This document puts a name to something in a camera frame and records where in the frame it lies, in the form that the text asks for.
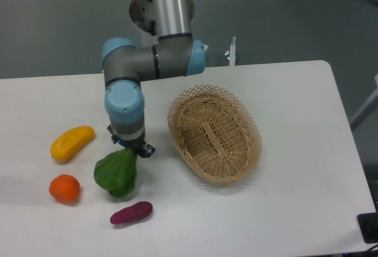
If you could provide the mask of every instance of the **white table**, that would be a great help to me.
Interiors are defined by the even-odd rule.
[[[174,98],[206,83],[234,93],[262,136],[259,165],[228,187],[197,178],[167,127]],[[106,130],[103,75],[0,80],[0,256],[302,256],[370,247],[356,216],[374,205],[326,62],[213,67],[142,89],[157,151],[138,160],[136,190],[119,201],[93,179],[96,161],[120,149]],[[96,139],[58,165],[50,144],[84,124]],[[62,173],[82,185],[74,206],[48,193]],[[109,223],[144,200],[154,205],[147,221]]]

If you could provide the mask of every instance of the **orange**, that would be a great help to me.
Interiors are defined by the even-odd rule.
[[[78,198],[80,183],[72,175],[62,174],[52,180],[48,191],[59,202],[68,204]]]

